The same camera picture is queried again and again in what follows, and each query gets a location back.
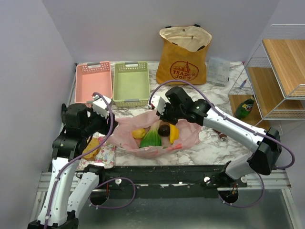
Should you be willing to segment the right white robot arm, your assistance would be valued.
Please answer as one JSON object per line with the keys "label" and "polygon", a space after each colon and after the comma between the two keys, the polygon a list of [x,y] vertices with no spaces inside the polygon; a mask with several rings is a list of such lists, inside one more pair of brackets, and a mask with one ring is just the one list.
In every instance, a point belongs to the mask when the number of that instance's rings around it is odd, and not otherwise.
{"label": "right white robot arm", "polygon": [[217,130],[250,151],[225,165],[224,172],[219,175],[223,186],[230,187],[237,179],[251,173],[271,174],[282,152],[280,135],[275,128],[265,130],[249,125],[208,104],[205,99],[193,101],[179,86],[171,88],[165,96],[167,100],[158,95],[151,96],[149,100],[161,120],[175,125],[178,120],[184,119]]}

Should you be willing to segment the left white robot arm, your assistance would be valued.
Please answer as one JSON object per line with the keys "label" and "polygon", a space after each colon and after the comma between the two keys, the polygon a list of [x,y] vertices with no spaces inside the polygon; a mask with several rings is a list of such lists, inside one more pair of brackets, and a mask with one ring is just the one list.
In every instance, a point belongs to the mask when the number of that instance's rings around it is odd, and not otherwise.
{"label": "left white robot arm", "polygon": [[89,165],[80,183],[71,191],[74,174],[93,134],[109,137],[118,123],[110,103],[98,99],[88,108],[75,103],[61,106],[63,130],[52,143],[51,179],[38,218],[28,224],[30,229],[76,229],[79,213],[94,188],[102,188],[106,177],[103,166]]}

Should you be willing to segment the yellow lemon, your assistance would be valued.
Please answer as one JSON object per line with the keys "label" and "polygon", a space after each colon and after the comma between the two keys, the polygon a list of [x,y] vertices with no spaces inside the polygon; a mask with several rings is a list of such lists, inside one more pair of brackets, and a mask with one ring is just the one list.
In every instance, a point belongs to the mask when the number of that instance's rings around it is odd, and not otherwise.
{"label": "yellow lemon", "polygon": [[132,131],[132,136],[134,139],[143,139],[145,135],[146,130],[144,128],[139,128]]}

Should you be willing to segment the green leek vegetable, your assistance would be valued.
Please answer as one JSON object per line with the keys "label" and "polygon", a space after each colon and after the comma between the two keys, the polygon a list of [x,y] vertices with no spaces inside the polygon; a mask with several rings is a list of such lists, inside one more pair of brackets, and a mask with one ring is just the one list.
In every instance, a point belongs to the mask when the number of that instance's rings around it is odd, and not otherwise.
{"label": "green leek vegetable", "polygon": [[162,139],[158,133],[161,121],[158,120],[151,125],[150,129],[140,142],[140,148],[149,147],[149,146],[161,146]]}

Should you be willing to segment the yellow Trader Joe's tote bag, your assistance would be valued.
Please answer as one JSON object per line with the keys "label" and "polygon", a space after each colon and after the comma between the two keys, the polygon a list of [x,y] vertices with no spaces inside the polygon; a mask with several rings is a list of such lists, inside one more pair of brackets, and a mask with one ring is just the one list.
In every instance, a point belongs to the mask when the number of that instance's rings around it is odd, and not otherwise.
{"label": "yellow Trader Joe's tote bag", "polygon": [[183,80],[194,85],[206,83],[205,59],[212,35],[200,25],[166,27],[159,31],[164,41],[156,81]]}

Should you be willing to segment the pink plastic grocery bag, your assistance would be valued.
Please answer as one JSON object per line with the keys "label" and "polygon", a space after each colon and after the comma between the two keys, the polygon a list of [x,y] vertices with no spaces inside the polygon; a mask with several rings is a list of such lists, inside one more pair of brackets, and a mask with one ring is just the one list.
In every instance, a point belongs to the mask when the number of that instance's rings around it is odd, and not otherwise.
{"label": "pink plastic grocery bag", "polygon": [[178,150],[189,149],[200,143],[199,133],[201,127],[198,124],[179,120],[176,127],[179,130],[179,138],[171,145],[169,140],[163,139],[162,146],[149,146],[140,148],[140,141],[132,136],[132,131],[139,128],[148,128],[159,120],[154,111],[148,111],[135,117],[117,119],[118,126],[107,142],[122,148],[130,154],[138,157],[153,158],[164,154],[174,153]]}

